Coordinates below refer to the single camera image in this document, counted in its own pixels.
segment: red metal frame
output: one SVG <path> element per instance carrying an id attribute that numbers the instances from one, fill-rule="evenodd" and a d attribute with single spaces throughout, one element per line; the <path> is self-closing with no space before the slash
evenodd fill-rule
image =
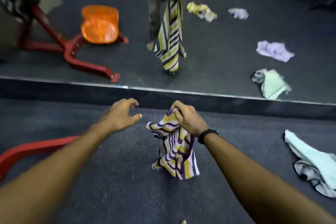
<path id="1" fill-rule="evenodd" d="M 3 179 L 5 179 L 6 173 L 19 159 L 35 154 L 48 153 L 58 150 L 78 137 L 79 136 L 71 136 L 47 141 L 26 143 L 5 151 L 2 155 L 0 155 L 0 183 Z"/>
<path id="2" fill-rule="evenodd" d="M 79 49 L 79 45 L 86 42 L 84 37 L 79 34 L 71 40 L 67 40 L 51 23 L 49 18 L 42 12 L 38 5 L 31 7 L 33 17 L 36 21 L 48 32 L 52 38 L 54 38 L 57 44 L 48 44 L 32 41 L 29 39 L 29 33 L 31 30 L 31 23 L 25 23 L 23 25 L 23 31 L 19 39 L 19 48 L 23 48 L 31 51 L 44 51 L 55 52 L 62 54 L 64 59 L 69 63 L 73 69 L 78 69 L 84 72 L 97 74 L 99 76 L 107 77 L 110 82 L 117 82 L 120 78 L 120 74 L 113 73 L 111 69 L 106 66 L 87 63 L 76 59 L 76 52 Z M 124 42 L 128 44 L 128 38 L 119 34 L 117 42 Z"/>

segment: gray floor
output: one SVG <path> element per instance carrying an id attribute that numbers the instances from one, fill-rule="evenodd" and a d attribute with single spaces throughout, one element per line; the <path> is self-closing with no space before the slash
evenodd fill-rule
<path id="1" fill-rule="evenodd" d="M 87 46 L 78 57 L 119 72 L 122 85 L 258 97 L 260 91 L 251 82 L 251 74 L 257 69 L 275 68 L 293 88 L 287 99 L 336 103 L 334 14 L 309 12 L 308 0 L 195 1 L 208 4 L 219 18 L 207 23 L 185 14 L 183 34 L 188 56 L 175 77 L 163 74 L 160 61 L 145 49 L 147 0 L 64 0 L 51 17 L 67 37 L 72 37 L 80 32 L 80 9 L 84 5 L 117 7 L 121 30 L 130 44 Z M 232 7 L 246 8 L 248 20 L 231 18 L 227 10 Z M 288 63 L 259 56 L 255 49 L 261 40 L 285 42 L 296 56 Z M 1 75 L 108 83 L 70 69 L 55 54 L 2 51 L 2 56 L 9 63 L 0 65 Z"/>
<path id="2" fill-rule="evenodd" d="M 80 134 L 104 106 L 0 100 L 0 153 L 32 141 Z M 197 144 L 200 175 L 187 181 L 152 170 L 159 141 L 145 129 L 162 110 L 136 109 L 142 120 L 108 138 L 65 198 L 53 223 L 253 223 L 208 151 Z M 279 175 L 336 216 L 335 201 L 321 196 L 295 174 L 283 140 L 289 129 L 311 146 L 336 153 L 335 122 L 201 113 L 208 125 L 249 157 Z M 5 182 L 45 156 L 19 161 Z"/>

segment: floor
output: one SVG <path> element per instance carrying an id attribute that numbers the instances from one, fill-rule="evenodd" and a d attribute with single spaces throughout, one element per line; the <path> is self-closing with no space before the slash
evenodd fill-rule
<path id="1" fill-rule="evenodd" d="M 119 84 L 238 96 L 261 96 L 250 76 L 262 68 L 277 69 L 292 87 L 285 99 L 336 103 L 334 55 L 336 16 L 308 11 L 308 0 L 195 0 L 218 13 L 212 23 L 185 13 L 183 39 L 187 58 L 176 76 L 162 73 L 160 61 L 148 52 L 147 0 L 64 0 L 51 13 L 67 37 L 80 32 L 80 9 L 85 5 L 115 6 L 129 44 L 92 46 L 78 52 L 84 61 L 104 64 L 121 74 Z M 234 20 L 228 8 L 246 8 L 246 21 Z M 257 42 L 286 43 L 296 56 L 288 63 L 255 52 Z M 61 56 L 26 51 L 2 51 L 8 63 L 0 74 L 61 81 L 108 83 L 105 78 L 70 69 Z"/>
<path id="2" fill-rule="evenodd" d="M 80 134 L 96 122 L 104 106 L 39 101 L 0 100 L 0 154 L 32 141 Z M 152 170 L 159 141 L 145 129 L 159 121 L 162 110 L 136 109 L 143 117 L 99 147 L 54 215 L 53 223 L 253 223 L 231 191 L 209 152 L 195 145 L 200 175 L 179 181 L 163 170 Z M 285 129 L 309 145 L 336 152 L 336 126 L 331 121 L 308 121 L 258 116 L 201 113 L 208 125 L 300 192 L 336 216 L 335 202 L 300 180 L 293 153 L 283 140 Z M 8 173 L 5 183 L 45 155 L 27 157 Z"/>

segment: yellow and white cloth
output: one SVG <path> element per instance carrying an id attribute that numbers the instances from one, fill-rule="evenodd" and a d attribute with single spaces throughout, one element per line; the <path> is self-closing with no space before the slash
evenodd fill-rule
<path id="1" fill-rule="evenodd" d="M 171 73 L 179 68 L 179 55 L 183 58 L 187 56 L 182 46 L 181 22 L 181 4 L 176 0 L 169 0 L 154 53 L 161 60 L 163 68 Z"/>
<path id="2" fill-rule="evenodd" d="M 170 109 L 158 124 L 149 122 L 146 125 L 155 138 L 163 140 L 160 158 L 152 164 L 152 168 L 164 167 L 180 180 L 189 179 L 200 174 L 192 149 L 195 137 L 181 127 L 173 110 Z"/>
<path id="3" fill-rule="evenodd" d="M 194 2 L 190 2 L 187 5 L 187 10 L 189 13 L 195 14 L 201 20 L 205 19 L 207 22 L 212 22 L 217 19 L 217 14 L 215 14 L 207 5 L 196 5 Z"/>

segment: right hand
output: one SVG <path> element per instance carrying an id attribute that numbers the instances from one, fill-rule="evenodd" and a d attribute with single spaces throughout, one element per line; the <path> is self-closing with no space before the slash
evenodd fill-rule
<path id="1" fill-rule="evenodd" d="M 181 126 L 191 135 L 199 137 L 201 133 L 209 129 L 208 125 L 196 112 L 193 106 L 185 105 L 177 100 L 173 103 L 172 108 L 178 108 L 181 110 L 182 114 L 175 109 L 174 115 Z"/>

